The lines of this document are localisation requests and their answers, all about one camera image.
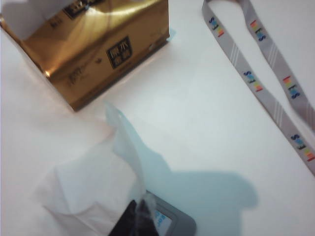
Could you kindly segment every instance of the lanyard strap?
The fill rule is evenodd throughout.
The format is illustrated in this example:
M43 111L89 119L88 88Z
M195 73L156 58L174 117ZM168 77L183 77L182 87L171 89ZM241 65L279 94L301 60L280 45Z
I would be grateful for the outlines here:
M301 159L315 176L315 150L300 134L299 130L295 127L287 113L283 110L281 104L263 86L261 81L255 75L242 52L240 52L236 46L232 37L225 30L220 20L208 6L209 1L211 0L204 0L202 12L210 31L249 89L264 106L286 139L291 143ZM257 17L250 0L238 1L242 7L245 22L251 35L258 43L263 55L276 74L288 97L288 100L290 101L290 104L307 122L312 130L315 131L315 110L311 107L302 88L298 84L296 77L293 75L277 46L272 41L261 21Z

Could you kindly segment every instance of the white table surface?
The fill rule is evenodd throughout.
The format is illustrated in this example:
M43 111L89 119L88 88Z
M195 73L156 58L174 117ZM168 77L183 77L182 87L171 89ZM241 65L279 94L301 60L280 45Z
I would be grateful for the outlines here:
M202 0L170 0L171 41L74 113L1 31L1 231L54 165L102 142L104 100L163 158L143 159L147 188L192 216L197 236L314 236L315 178L209 32ZM252 0L315 107L315 1ZM302 133L275 75L230 0L211 3Z

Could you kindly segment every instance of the tissue paper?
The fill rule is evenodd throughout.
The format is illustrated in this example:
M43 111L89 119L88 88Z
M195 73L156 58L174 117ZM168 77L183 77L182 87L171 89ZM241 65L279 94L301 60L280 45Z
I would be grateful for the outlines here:
M110 104L106 115L112 133L84 157L60 164L46 176L34 193L21 235L107 236L132 201L138 203L135 214L144 203L153 213L154 200L145 195L127 119ZM141 222L136 216L135 229Z

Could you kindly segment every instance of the colorful lettering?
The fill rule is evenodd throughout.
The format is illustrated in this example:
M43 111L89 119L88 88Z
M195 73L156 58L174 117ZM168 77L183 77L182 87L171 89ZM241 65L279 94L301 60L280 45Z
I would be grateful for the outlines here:
M266 36L262 32L262 28L258 28L258 24L257 24L256 20L251 22L251 28L255 32L255 34L257 35L259 41L262 41L266 38Z
M298 90L296 89L296 85L292 83L290 78L291 76L284 78L283 82L285 86L287 87L287 89L289 90L291 98L295 99L296 97L300 96L300 93L298 92Z
M293 135L291 139L299 145L297 146L299 150L305 149L307 147L298 134ZM315 155L310 151L310 149L305 149L304 154L307 156L307 161L315 160Z
M253 86L255 87L256 92L259 92L259 91L263 90L263 88L260 85L260 83L255 79L254 75L252 75L252 72L247 71L247 72L244 73L244 75L247 76L247 78L248 78L247 82L249 84L253 83Z
M213 26L212 30L216 30L218 33L218 37L221 37L224 34L224 30L221 26L218 25L217 21L214 17L209 20L209 23Z

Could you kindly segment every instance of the gold tissue box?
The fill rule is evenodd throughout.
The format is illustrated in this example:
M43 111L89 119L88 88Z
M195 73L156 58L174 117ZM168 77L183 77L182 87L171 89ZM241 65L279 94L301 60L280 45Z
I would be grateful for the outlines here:
M26 40L1 26L78 110L166 41L168 0L76 0Z

